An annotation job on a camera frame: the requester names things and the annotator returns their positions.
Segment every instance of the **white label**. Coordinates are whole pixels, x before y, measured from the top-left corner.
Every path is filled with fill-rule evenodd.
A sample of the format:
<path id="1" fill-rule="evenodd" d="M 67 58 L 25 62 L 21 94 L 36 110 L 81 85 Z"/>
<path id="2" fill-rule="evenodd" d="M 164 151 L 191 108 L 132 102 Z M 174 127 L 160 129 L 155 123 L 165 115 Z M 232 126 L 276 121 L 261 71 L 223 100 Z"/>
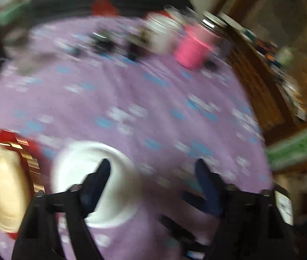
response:
<path id="1" fill-rule="evenodd" d="M 278 208 L 278 211 L 280 211 L 284 222 L 292 226 L 293 211 L 291 207 L 291 200 L 278 191 L 275 191 L 275 197 L 276 197 L 276 206 Z"/>

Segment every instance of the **pink jar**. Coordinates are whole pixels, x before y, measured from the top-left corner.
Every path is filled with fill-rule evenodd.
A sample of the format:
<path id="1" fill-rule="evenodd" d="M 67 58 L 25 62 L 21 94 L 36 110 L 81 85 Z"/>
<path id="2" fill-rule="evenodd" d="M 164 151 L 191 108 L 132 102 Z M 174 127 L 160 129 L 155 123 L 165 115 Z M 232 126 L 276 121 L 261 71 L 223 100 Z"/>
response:
<path id="1" fill-rule="evenodd" d="M 201 66 L 209 51 L 214 51 L 222 38 L 219 27 L 225 26 L 222 20 L 204 12 L 201 23 L 186 29 L 186 37 L 174 53 L 176 61 L 188 69 Z"/>

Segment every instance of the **yellow bowl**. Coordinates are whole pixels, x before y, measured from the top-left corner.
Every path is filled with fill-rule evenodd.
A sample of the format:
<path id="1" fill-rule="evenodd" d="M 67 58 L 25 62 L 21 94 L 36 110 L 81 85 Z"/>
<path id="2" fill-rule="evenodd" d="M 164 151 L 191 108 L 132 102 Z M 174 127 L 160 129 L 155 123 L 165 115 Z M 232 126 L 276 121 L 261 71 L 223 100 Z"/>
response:
<path id="1" fill-rule="evenodd" d="M 30 202 L 18 153 L 0 146 L 0 230 L 16 233 Z"/>

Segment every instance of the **table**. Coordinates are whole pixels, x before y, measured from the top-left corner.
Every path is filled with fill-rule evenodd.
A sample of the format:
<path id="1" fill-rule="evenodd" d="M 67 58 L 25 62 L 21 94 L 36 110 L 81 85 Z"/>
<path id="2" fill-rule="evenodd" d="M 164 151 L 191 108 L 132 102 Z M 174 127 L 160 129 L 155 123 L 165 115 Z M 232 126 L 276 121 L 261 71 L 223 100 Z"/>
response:
<path id="1" fill-rule="evenodd" d="M 132 62 L 120 55 L 70 58 L 54 41 L 82 43 L 97 25 L 135 27 L 141 20 L 73 18 L 37 26 L 32 48 L 57 52 L 31 76 L 18 76 L 6 62 L 0 72 L 0 128 L 41 144 L 50 163 L 41 165 L 49 183 L 53 159 L 74 140 L 99 141 L 123 152 L 142 181 L 142 202 L 129 221 L 110 229 L 90 228 L 105 259 L 179 259 L 179 245 L 157 221 L 171 217 L 210 243 L 217 219 L 180 199 L 200 192 L 193 176 L 196 158 L 240 189 L 271 187 L 261 131 L 232 68 L 217 60 L 215 73 L 190 71 L 172 56 Z M 74 259 L 66 222 L 59 219 L 66 257 Z M 0 255 L 11 258 L 14 241 L 0 232 Z"/>

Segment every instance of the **silver lid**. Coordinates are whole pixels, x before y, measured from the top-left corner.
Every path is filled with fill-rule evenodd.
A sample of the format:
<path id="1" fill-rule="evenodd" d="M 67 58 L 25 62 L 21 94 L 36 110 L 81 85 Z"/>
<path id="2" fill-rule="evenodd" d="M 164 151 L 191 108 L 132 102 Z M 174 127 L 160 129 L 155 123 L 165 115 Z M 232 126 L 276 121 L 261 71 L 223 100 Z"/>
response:
<path id="1" fill-rule="evenodd" d="M 207 21 L 210 21 L 218 26 L 221 26 L 221 27 L 227 27 L 227 24 L 219 19 L 218 17 L 214 16 L 213 14 L 209 13 L 208 11 L 204 11 L 203 12 L 203 16 L 204 18 L 207 20 Z"/>

